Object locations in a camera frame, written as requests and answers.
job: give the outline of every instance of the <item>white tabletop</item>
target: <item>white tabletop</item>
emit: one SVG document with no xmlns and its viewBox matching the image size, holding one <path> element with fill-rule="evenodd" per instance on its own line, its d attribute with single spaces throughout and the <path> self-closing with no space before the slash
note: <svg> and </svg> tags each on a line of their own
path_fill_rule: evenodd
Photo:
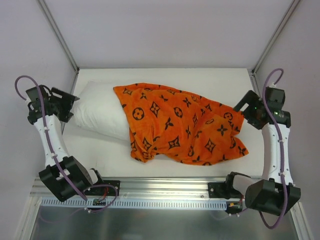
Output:
<svg viewBox="0 0 320 240">
<path fill-rule="evenodd" d="M 88 81 L 122 81 L 167 85 L 194 92 L 231 107 L 252 89 L 245 68 L 149 68 L 149 69 L 81 69 L 74 89 L 79 95 Z M 249 154 L 212 166 L 181 164 L 164 155 L 141 163 L 130 157 L 130 143 L 83 130 L 71 119 L 65 125 L 63 139 L 71 155 L 86 168 L 96 168 L 103 177 L 220 177 L 230 172 L 261 176 L 264 165 L 264 143 L 260 130 L 246 120 L 237 136 Z"/>
</svg>

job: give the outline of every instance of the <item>white pillow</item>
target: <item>white pillow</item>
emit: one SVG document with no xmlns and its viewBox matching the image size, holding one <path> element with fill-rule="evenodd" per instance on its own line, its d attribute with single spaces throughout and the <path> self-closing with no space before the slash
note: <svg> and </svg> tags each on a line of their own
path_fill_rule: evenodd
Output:
<svg viewBox="0 0 320 240">
<path fill-rule="evenodd" d="M 75 124 L 83 129 L 130 141 L 129 124 L 113 87 L 131 83 L 90 81 L 74 102 Z"/>
</svg>

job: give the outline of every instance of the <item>white wall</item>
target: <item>white wall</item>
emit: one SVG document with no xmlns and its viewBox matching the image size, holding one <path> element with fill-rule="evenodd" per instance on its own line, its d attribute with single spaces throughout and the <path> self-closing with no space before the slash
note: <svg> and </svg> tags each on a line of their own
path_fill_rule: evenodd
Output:
<svg viewBox="0 0 320 240">
<path fill-rule="evenodd" d="M 14 81 L 30 75 L 65 91 L 75 76 L 35 0 L 0 1 L 0 239 L 14 239 L 44 153 Z M 21 92 L 32 87 L 22 79 Z"/>
<path fill-rule="evenodd" d="M 261 69 L 262 86 L 274 68 L 284 69 L 284 109 L 291 112 L 290 169 L 315 239 L 320 239 L 320 1 L 303 0 Z"/>
<path fill-rule="evenodd" d="M 291 1 L 46 0 L 81 68 L 252 68 Z"/>
</svg>

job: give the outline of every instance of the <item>orange cloth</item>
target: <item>orange cloth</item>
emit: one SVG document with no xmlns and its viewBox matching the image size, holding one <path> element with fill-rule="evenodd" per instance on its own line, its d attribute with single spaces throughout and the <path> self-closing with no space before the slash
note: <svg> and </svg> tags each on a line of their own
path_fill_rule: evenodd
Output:
<svg viewBox="0 0 320 240">
<path fill-rule="evenodd" d="M 131 157 L 137 161 L 146 163 L 165 154 L 177 162 L 206 166 L 249 153 L 235 137 L 244 117 L 229 106 L 149 83 L 113 90 L 126 114 Z"/>
</svg>

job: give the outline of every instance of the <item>pillow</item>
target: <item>pillow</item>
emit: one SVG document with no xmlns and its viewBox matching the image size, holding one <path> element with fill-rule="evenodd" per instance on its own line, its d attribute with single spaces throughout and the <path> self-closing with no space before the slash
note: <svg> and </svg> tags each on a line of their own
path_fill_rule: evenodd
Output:
<svg viewBox="0 0 320 240">
<path fill-rule="evenodd" d="M 73 118 L 80 128 L 130 141 L 129 124 L 113 88 L 123 82 L 90 81 L 74 102 Z"/>
</svg>

